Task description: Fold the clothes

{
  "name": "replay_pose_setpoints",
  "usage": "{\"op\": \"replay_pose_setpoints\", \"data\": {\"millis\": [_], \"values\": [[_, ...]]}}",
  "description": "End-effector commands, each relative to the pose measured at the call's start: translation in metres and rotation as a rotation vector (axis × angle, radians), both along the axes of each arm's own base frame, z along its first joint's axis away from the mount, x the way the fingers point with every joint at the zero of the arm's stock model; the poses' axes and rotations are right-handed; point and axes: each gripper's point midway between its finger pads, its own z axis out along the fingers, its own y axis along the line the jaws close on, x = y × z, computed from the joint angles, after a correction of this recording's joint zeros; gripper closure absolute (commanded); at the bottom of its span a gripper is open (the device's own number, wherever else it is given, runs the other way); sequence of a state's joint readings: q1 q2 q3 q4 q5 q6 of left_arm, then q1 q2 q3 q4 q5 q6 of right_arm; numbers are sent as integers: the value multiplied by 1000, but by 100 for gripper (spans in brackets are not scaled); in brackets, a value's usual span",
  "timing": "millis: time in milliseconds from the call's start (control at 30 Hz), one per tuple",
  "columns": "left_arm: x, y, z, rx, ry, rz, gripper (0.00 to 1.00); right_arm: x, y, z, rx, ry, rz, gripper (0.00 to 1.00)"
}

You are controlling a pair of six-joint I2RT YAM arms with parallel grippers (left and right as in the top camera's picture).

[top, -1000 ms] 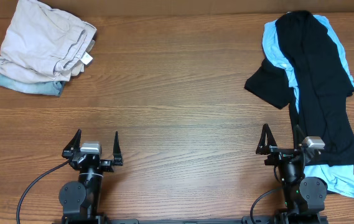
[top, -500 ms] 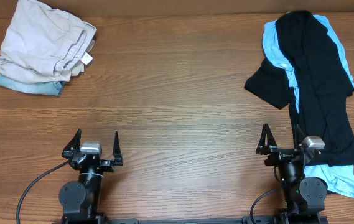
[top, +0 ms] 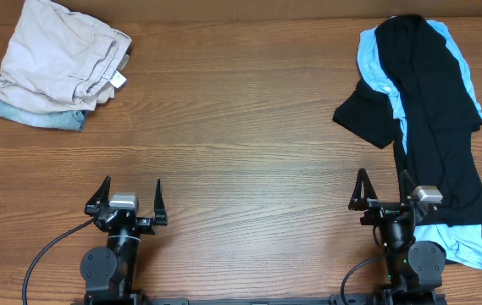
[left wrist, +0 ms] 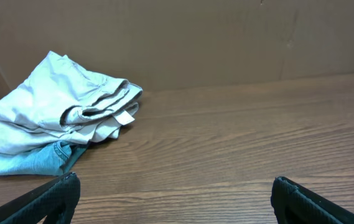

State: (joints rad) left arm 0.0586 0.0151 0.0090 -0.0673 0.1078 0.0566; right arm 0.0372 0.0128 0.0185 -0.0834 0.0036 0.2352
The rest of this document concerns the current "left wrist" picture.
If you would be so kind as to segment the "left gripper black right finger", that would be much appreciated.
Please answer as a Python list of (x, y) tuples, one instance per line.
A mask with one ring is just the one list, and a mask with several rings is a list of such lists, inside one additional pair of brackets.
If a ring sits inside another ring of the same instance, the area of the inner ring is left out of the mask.
[(286, 177), (275, 178), (271, 205), (278, 224), (354, 224), (354, 213)]

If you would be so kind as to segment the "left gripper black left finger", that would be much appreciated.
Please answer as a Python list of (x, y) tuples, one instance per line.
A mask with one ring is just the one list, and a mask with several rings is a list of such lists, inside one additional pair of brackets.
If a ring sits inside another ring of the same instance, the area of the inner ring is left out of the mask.
[(69, 172), (0, 206), (0, 223), (69, 224), (79, 199), (80, 179)]

